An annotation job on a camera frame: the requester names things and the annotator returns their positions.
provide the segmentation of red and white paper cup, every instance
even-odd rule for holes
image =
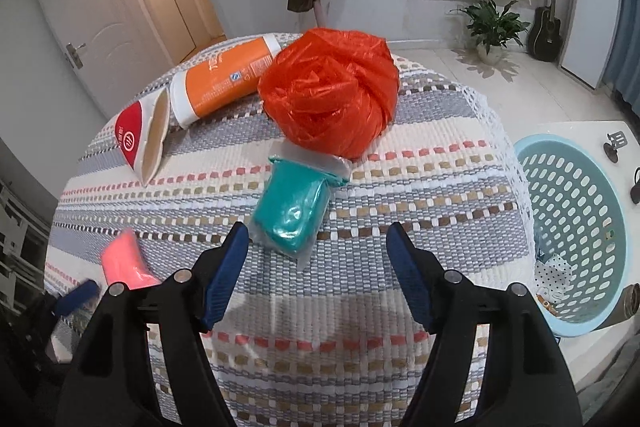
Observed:
[[[154,177],[169,130],[169,93],[156,90],[124,109],[116,118],[115,135],[122,154],[143,186]]]

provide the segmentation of guitar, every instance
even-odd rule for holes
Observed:
[[[538,60],[553,62],[558,58],[561,48],[560,19],[556,19],[556,0],[551,0],[551,6],[536,8],[536,17],[527,39],[527,51]]]

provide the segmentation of curtain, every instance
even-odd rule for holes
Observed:
[[[622,0],[604,82],[640,116],[640,0]]]

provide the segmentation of black mug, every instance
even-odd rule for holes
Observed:
[[[636,184],[631,189],[631,200],[634,202],[634,204],[638,204],[640,203],[640,167],[636,169],[634,181],[636,182]]]

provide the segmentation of blue plastic basket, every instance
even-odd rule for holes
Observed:
[[[572,267],[558,315],[540,308],[556,335],[583,335],[609,316],[626,280],[631,249],[620,200],[598,163],[570,140],[536,134],[515,149],[543,248]]]

